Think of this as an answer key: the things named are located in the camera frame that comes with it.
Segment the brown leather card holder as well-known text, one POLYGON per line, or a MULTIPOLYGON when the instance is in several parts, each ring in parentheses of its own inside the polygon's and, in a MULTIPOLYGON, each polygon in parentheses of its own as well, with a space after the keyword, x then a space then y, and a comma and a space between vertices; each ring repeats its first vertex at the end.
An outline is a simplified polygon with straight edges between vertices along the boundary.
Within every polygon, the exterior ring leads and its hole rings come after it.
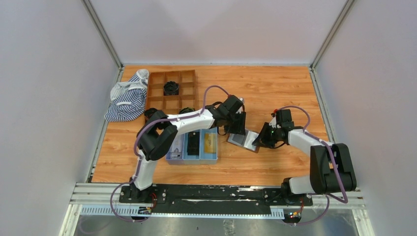
POLYGON ((258 135, 259 133, 246 129, 245 135, 230 134, 227 142, 251 152, 258 153, 259 147, 252 144, 258 135))

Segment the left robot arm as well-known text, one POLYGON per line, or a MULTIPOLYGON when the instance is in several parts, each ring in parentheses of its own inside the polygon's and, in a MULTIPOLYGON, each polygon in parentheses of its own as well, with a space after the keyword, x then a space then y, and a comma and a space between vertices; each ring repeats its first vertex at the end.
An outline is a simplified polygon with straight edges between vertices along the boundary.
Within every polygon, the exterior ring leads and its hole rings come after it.
POLYGON ((185 114, 167 115, 157 110, 137 134, 133 149, 138 164, 128 183, 129 190, 124 191, 125 197, 139 202, 148 197, 157 162, 168 153, 176 137, 200 129, 231 128, 239 123, 236 114, 243 111, 244 100, 235 95, 185 114))

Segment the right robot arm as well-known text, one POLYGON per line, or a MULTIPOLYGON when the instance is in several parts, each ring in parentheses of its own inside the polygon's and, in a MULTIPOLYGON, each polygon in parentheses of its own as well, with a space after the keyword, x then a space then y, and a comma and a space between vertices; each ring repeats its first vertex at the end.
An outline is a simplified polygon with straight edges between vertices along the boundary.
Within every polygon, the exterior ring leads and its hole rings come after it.
POLYGON ((252 145, 273 149, 278 142, 296 147, 310 157, 309 174, 283 180, 281 191, 285 198, 328 195, 348 203, 347 192, 356 189, 357 180, 346 144, 324 141, 301 126, 266 122, 252 145))

